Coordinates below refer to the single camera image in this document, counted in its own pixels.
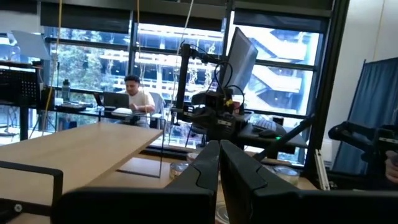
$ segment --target white wall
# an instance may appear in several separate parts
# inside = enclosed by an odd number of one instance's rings
[[[330,141],[327,132],[347,120],[364,60],[398,57],[398,1],[385,0],[382,10],[383,2],[350,2],[324,135],[323,150],[330,160],[335,158],[340,142]]]
[[[40,17],[34,14],[0,11],[0,32],[9,33],[12,30],[41,32]]]

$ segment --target hand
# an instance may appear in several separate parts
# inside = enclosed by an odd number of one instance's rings
[[[137,105],[135,105],[134,103],[130,104],[129,107],[132,110],[137,110]]]
[[[395,166],[392,163],[392,161],[391,161],[391,158],[393,158],[396,155],[398,155],[398,154],[396,152],[393,152],[393,151],[387,151],[386,152],[386,156],[387,156],[387,160],[386,160],[386,177],[391,182],[393,182],[395,184],[398,184],[398,167]]]

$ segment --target man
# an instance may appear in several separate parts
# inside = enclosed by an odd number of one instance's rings
[[[126,84],[126,93],[129,95],[129,107],[130,109],[147,113],[147,119],[140,118],[137,121],[137,126],[148,127],[149,124],[149,113],[155,111],[154,99],[150,95],[149,91],[144,91],[140,89],[141,81],[139,77],[135,75],[128,75],[124,78]]]
[[[386,156],[386,177],[389,179],[391,182],[398,184],[398,166],[396,164],[392,163],[392,158],[394,156],[398,155],[396,152],[393,151],[387,151]]]

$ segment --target white shirt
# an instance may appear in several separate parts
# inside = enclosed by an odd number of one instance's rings
[[[136,106],[152,105],[155,106],[154,99],[149,91],[138,90],[138,93],[134,96],[129,95],[129,104],[135,104]],[[147,122],[149,123],[150,114],[147,113]]]

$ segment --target tree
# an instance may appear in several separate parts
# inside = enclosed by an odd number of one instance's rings
[[[100,33],[97,31],[85,31],[75,29],[61,29],[61,39],[73,39],[90,42],[101,42]],[[85,90],[113,90],[113,79],[111,75],[112,60],[108,64],[101,63],[101,56],[105,49],[94,47],[85,47],[77,45],[60,44],[58,46],[59,71],[54,71],[53,85],[62,86],[64,79],[68,79],[71,88],[80,88]],[[72,101],[83,101],[94,103],[92,95],[72,93]],[[78,125],[93,123],[96,118],[87,116],[63,114],[71,121],[77,121]]]

